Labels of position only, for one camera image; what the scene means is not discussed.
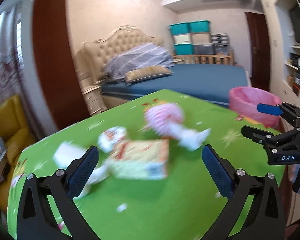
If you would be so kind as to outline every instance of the mustard yellow chair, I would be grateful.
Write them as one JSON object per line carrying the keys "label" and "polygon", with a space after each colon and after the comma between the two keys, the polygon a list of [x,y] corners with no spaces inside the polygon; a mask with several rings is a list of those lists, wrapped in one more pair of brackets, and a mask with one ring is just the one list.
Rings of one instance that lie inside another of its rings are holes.
{"label": "mustard yellow chair", "polygon": [[22,108],[19,95],[0,105],[0,137],[7,147],[7,159],[11,168],[4,182],[0,184],[0,209],[7,212],[8,194],[12,174],[22,150],[35,143]]}

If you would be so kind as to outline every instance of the bed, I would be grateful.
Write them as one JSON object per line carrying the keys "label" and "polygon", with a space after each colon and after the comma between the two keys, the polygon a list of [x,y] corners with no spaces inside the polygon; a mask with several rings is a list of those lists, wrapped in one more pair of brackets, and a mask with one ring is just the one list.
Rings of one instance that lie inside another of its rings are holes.
{"label": "bed", "polygon": [[250,85],[243,67],[229,65],[232,62],[231,56],[216,55],[176,56],[176,61],[186,64],[176,64],[170,68],[173,71],[172,76],[130,86],[123,82],[104,82],[103,70],[112,57],[147,42],[163,46],[163,39],[160,36],[147,36],[138,28],[125,25],[112,31],[105,39],[87,41],[81,45],[81,53],[88,65],[89,76],[94,84],[101,84],[106,105],[109,100],[121,104],[161,89],[171,89],[227,107],[231,88]]}

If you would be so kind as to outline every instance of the human hand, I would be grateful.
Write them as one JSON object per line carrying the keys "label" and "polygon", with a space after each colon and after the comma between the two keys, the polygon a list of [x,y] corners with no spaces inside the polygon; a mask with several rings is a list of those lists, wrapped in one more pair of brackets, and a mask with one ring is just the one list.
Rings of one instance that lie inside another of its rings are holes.
{"label": "human hand", "polygon": [[289,181],[293,181],[295,179],[296,168],[297,168],[297,164],[288,165],[288,177],[289,177]]}

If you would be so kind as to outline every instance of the green table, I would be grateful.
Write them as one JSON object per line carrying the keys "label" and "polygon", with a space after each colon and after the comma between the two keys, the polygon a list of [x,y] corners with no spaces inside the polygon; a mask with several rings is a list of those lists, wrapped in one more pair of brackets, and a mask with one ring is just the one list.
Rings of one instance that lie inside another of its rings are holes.
{"label": "green table", "polygon": [[[50,176],[58,168],[52,156],[60,143],[71,141],[88,148],[96,145],[100,133],[113,126],[126,127],[132,139],[158,138],[152,130],[142,132],[145,125],[143,111],[147,104],[154,103],[153,100],[179,103],[185,112],[187,127],[197,130],[211,127],[206,143],[211,144],[220,157],[227,158],[236,169],[243,168],[255,176],[272,172],[277,181],[281,181],[284,166],[269,166],[262,145],[241,135],[241,127],[250,123],[235,120],[237,114],[228,109],[170,90],[161,90],[125,103],[30,146],[21,154],[15,175],[24,170],[26,174],[33,172],[37,177]],[[251,126],[264,128],[262,125]],[[170,140],[167,179],[138,181],[109,177],[93,185],[87,196],[74,202],[102,240],[200,239],[227,202],[224,197],[216,197],[218,190],[202,162],[201,150],[188,152],[176,141]],[[106,157],[100,152],[99,163]],[[9,193],[8,228],[15,239],[18,202],[24,181],[25,177],[22,177]],[[53,199],[49,200],[59,223],[62,218]],[[233,232],[240,230],[251,201],[249,197]],[[117,207],[123,203],[127,204],[127,209],[117,212]]]}

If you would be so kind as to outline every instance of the beige wall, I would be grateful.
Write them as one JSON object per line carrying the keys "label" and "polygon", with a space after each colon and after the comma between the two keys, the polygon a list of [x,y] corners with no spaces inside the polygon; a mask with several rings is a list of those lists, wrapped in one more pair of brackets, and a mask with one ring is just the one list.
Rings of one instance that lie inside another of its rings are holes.
{"label": "beige wall", "polygon": [[241,8],[237,2],[210,2],[203,7],[178,14],[179,22],[209,20],[212,33],[228,33],[230,45],[234,49],[234,60],[251,72],[251,45],[245,12],[258,11]]}
{"label": "beige wall", "polygon": [[173,50],[169,25],[178,22],[175,12],[161,0],[67,0],[70,44],[77,53],[84,41],[105,38],[115,28],[130,24],[147,35],[160,35]]}

